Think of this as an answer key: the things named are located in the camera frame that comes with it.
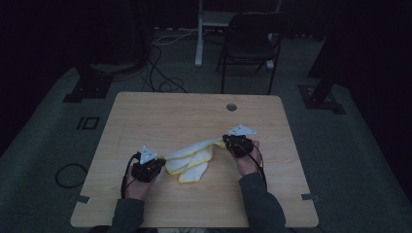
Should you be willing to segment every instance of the sleeve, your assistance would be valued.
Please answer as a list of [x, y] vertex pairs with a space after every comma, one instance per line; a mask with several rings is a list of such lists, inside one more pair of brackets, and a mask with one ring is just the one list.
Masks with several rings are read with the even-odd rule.
[[266, 191], [259, 173], [244, 176], [239, 180], [239, 184], [252, 232], [288, 232], [282, 207], [276, 197]]
[[137, 232], [143, 222], [145, 202], [137, 199], [119, 199], [108, 233]]

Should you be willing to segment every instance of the wooden table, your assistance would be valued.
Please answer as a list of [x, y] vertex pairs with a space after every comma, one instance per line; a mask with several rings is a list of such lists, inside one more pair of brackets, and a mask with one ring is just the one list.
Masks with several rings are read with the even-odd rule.
[[[234, 112], [226, 105], [237, 106]], [[119, 93], [90, 165], [72, 225], [110, 225], [130, 156], [143, 146], [159, 154], [220, 137], [238, 124], [257, 131], [268, 190], [281, 203], [288, 227], [314, 227], [318, 217], [282, 101], [276, 96]], [[247, 227], [236, 165], [215, 147], [198, 183], [178, 183], [162, 169], [151, 189], [142, 227]]]

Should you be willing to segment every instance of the black chair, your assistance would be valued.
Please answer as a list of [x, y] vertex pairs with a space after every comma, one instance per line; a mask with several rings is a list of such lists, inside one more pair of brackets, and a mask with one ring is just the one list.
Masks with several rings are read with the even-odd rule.
[[282, 39], [290, 32], [292, 16], [287, 13], [245, 12], [236, 14], [229, 22], [224, 32], [224, 43], [217, 72], [222, 64], [222, 88], [224, 91], [224, 76], [226, 65], [259, 64], [257, 71], [267, 60], [273, 60], [273, 70], [270, 77], [267, 94], [273, 85], [273, 79], [278, 64]]

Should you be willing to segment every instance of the gray carpet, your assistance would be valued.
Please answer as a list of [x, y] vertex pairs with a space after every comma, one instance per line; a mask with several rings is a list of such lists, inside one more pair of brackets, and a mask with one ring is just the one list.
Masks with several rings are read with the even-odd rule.
[[[165, 33], [184, 32], [163, 31], [156, 35]], [[222, 46], [213, 42], [221, 43], [222, 38], [213, 35], [206, 35], [206, 38], [204, 64], [200, 68], [194, 67], [196, 41], [193, 37], [159, 46], [162, 56], [157, 67], [167, 77], [181, 79], [184, 89], [191, 93], [220, 91], [221, 73], [216, 73], [215, 69]], [[332, 90], [347, 115], [304, 107], [297, 85], [318, 82], [306, 77], [322, 44], [312, 39], [286, 40], [272, 89], [272, 95], [283, 100], [310, 189], [320, 197], [315, 203], [320, 226], [328, 233], [412, 232], [411, 204], [353, 103], [350, 92], [342, 86]], [[155, 62], [158, 54], [153, 49], [151, 61]], [[96, 67], [104, 71], [120, 68]], [[270, 72], [263, 69], [254, 74], [254, 71], [253, 67], [228, 67], [226, 93], [264, 94]], [[78, 80], [77, 72], [69, 70], [56, 82], [1, 157], [1, 233], [88, 231], [70, 225], [81, 188], [61, 188], [54, 182], [54, 175], [70, 163], [80, 163], [88, 168], [117, 93], [152, 91], [142, 80], [145, 74], [117, 76], [106, 99], [88, 99], [78, 104], [62, 103], [65, 94], [72, 91]], [[153, 73], [156, 88], [162, 80], [159, 73]], [[100, 117], [96, 129], [78, 129], [82, 117]], [[85, 176], [81, 169], [69, 168], [60, 178], [63, 183], [77, 183]], [[294, 230], [322, 232], [321, 228]]]

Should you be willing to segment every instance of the person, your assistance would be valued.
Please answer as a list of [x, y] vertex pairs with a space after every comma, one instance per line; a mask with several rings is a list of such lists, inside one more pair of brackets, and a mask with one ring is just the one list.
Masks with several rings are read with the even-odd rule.
[[[258, 141], [253, 141], [253, 144], [258, 148]], [[260, 164], [261, 157], [256, 148], [251, 152], [251, 156]], [[256, 233], [288, 232], [282, 207], [275, 196], [267, 192], [257, 165], [249, 156], [234, 158], [234, 160], [242, 177], [239, 184], [250, 231]], [[127, 183], [132, 181], [133, 178], [129, 175]], [[155, 179], [151, 183], [134, 181], [127, 187], [125, 199], [118, 200], [112, 226], [107, 232], [135, 233], [138, 231], [143, 222], [145, 201], [154, 182]], [[210, 232], [216, 232], [216, 229], [211, 229]]]

